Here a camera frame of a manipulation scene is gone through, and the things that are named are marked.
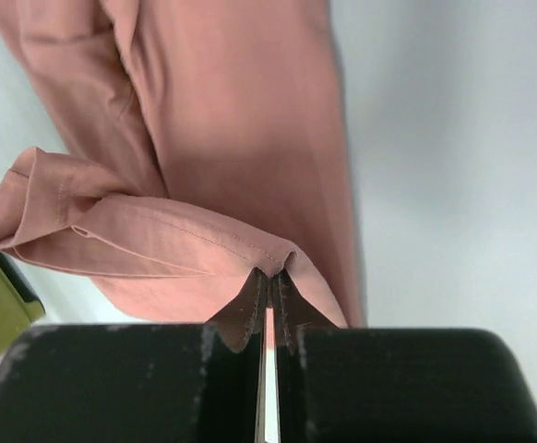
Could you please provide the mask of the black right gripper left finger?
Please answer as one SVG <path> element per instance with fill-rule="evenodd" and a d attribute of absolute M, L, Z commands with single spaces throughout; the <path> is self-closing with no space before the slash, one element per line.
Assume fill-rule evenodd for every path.
<path fill-rule="evenodd" d="M 27 330 L 0 364 L 0 442 L 260 442 L 267 276 L 205 323 Z"/>

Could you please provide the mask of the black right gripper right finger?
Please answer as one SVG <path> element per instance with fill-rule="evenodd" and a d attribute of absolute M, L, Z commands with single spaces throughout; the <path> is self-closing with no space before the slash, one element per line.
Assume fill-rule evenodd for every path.
<path fill-rule="evenodd" d="M 270 282 L 283 442 L 537 442 L 537 405 L 486 329 L 345 329 Z"/>

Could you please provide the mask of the pink printed t shirt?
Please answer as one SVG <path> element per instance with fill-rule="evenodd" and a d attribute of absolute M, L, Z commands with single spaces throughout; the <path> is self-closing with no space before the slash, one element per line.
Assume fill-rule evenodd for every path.
<path fill-rule="evenodd" d="M 364 323 L 324 1 L 0 1 L 66 146 L 0 184 L 0 252 L 134 317 L 204 321 L 252 270 Z"/>

